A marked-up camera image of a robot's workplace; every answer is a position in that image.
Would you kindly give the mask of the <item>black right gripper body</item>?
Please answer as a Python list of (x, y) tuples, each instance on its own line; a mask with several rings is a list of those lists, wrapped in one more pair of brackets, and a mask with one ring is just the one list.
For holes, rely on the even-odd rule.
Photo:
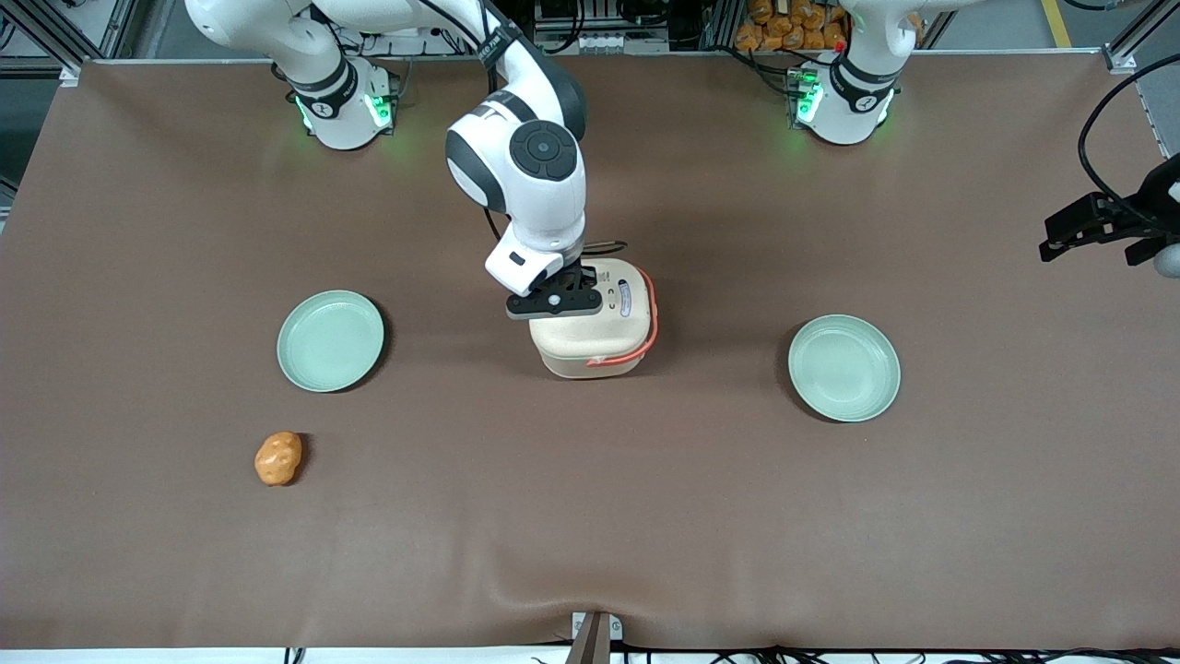
[(553, 277), (549, 278), (549, 291), (558, 294), (573, 294), (577, 291), (594, 290), (597, 283), (597, 272), (594, 267), (586, 267), (582, 261), (573, 261), (573, 264), (560, 268)]

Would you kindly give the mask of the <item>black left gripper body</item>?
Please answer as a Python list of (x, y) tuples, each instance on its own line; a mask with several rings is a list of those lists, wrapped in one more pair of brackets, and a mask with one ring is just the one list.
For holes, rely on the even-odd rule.
[(1158, 167), (1150, 169), (1134, 193), (1112, 193), (1112, 200), (1120, 209), (1116, 213), (1115, 238), (1176, 243), (1179, 235), (1176, 180), (1179, 180), (1179, 156), (1173, 155)]

